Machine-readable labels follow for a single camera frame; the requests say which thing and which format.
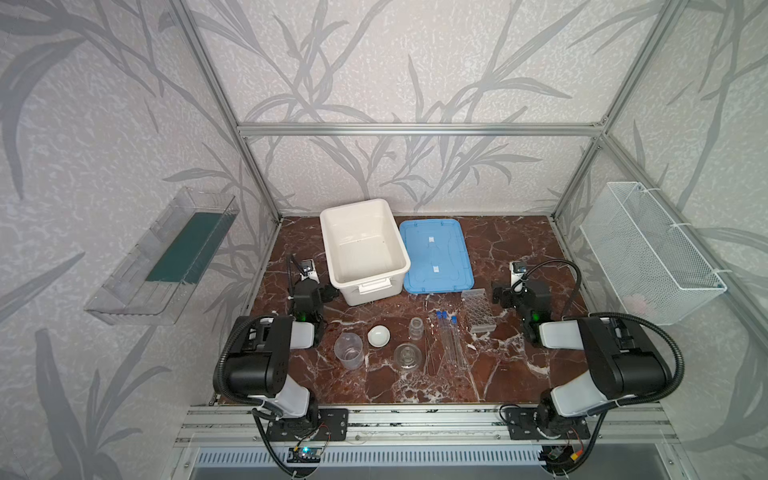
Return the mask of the clear test tube rack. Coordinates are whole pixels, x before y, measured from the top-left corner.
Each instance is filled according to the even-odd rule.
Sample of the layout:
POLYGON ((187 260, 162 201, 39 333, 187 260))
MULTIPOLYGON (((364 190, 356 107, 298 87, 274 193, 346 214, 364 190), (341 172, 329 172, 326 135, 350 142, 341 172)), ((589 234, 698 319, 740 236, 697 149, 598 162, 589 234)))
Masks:
POLYGON ((485 289, 465 290, 461 300, 463 316, 472 334, 482 335, 495 330, 497 321, 485 289))

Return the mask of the clear plastic beaker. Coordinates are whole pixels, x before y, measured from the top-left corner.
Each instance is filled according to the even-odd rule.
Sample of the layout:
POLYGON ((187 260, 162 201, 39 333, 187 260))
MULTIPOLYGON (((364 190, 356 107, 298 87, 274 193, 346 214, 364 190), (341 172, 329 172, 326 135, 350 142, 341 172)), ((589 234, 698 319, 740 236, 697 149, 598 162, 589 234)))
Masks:
POLYGON ((351 332, 341 333, 335 341, 334 354, 345 369, 358 369, 364 362, 361 337, 351 332))

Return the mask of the white plastic bin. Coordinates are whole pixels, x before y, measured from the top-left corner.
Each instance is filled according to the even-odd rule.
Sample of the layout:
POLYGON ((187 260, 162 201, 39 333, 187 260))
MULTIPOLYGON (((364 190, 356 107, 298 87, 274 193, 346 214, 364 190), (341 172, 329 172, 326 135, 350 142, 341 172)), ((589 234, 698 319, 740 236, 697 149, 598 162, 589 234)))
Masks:
POLYGON ((347 305, 402 292, 411 261, 386 200, 328 208, 320 222, 329 279, 347 305))

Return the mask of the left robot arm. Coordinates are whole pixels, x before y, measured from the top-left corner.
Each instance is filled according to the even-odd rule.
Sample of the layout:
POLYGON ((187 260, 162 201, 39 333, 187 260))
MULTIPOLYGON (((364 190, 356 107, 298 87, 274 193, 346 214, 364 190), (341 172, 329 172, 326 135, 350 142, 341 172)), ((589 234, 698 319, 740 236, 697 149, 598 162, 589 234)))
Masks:
POLYGON ((292 287, 287 314, 237 318, 214 367, 215 393, 253 406, 265 421, 316 428, 316 397, 289 375, 289 362, 292 352, 319 346, 324 306, 338 295, 332 285, 306 278, 292 287))

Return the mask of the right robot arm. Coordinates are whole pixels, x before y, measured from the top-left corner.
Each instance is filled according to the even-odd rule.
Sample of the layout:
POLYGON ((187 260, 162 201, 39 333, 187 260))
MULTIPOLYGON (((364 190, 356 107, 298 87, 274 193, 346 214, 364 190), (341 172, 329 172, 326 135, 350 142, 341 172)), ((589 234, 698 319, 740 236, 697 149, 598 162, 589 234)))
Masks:
POLYGON ((492 284, 492 302, 521 317, 532 346, 584 354, 587 371, 541 393, 535 407, 504 404, 499 416, 513 439, 559 440, 579 433, 586 418, 612 409, 656 402, 673 393, 685 374, 677 343, 652 322, 621 312, 554 320, 542 282, 492 284))

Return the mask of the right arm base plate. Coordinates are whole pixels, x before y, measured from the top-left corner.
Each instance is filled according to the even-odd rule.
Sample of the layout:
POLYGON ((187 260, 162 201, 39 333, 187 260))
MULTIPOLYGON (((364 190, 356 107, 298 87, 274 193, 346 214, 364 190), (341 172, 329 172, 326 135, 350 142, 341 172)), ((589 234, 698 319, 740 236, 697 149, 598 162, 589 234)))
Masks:
POLYGON ((563 417, 547 408, 503 404, 499 416, 512 440, 585 441, 591 438, 584 417, 563 417))

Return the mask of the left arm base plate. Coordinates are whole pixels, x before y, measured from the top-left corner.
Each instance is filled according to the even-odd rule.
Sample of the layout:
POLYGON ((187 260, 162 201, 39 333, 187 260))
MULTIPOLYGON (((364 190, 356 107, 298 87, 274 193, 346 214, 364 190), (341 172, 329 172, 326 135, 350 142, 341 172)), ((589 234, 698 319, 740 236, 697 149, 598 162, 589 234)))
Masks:
POLYGON ((347 436, 349 410, 346 408, 320 408, 300 418, 270 421, 267 437, 270 441, 340 442, 347 436))

